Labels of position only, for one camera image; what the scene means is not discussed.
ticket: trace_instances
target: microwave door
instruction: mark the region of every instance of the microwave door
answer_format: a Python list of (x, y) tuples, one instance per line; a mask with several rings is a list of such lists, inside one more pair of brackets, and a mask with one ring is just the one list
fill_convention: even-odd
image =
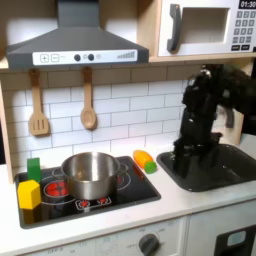
[(159, 56), (232, 53), (238, 1), (164, 0)]

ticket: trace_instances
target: countertop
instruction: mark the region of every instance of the countertop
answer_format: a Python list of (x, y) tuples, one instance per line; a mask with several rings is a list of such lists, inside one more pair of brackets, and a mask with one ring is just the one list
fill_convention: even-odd
[[(256, 157), (255, 145), (256, 138), (245, 135), (239, 147)], [(156, 157), (170, 150), (170, 146), (147, 150)], [(256, 181), (191, 193), (179, 188), (160, 167), (147, 177), (161, 194), (161, 200), (25, 230), (19, 224), (15, 185), (8, 183), (6, 166), (0, 166), (0, 255), (25, 254), (256, 198)]]

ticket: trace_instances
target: wooden spoon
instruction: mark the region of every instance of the wooden spoon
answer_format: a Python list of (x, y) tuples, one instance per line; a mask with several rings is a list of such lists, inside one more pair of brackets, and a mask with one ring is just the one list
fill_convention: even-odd
[(32, 135), (43, 135), (49, 133), (49, 123), (48, 119), (42, 112), (41, 107), (41, 94), (40, 94), (40, 85), (39, 77), (40, 72), (38, 70), (30, 70), (29, 76), (32, 85), (32, 97), (33, 97), (33, 107), (34, 113), (29, 120), (29, 130)]
[(88, 130), (93, 130), (97, 125), (97, 117), (92, 107), (92, 70), (83, 69), (84, 75), (84, 109), (81, 113), (81, 122)]

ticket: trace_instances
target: microwave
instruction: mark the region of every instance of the microwave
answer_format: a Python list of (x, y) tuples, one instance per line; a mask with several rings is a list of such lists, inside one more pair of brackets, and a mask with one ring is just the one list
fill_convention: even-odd
[(256, 51), (256, 0), (163, 0), (159, 56)]

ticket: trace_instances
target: green block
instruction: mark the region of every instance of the green block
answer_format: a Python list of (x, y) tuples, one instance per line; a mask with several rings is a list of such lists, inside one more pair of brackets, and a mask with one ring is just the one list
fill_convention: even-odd
[(39, 158), (30, 158), (27, 159), (27, 170), (28, 170), (28, 179), (35, 180), (40, 182), (42, 179), (41, 169), (40, 169), (40, 159)]

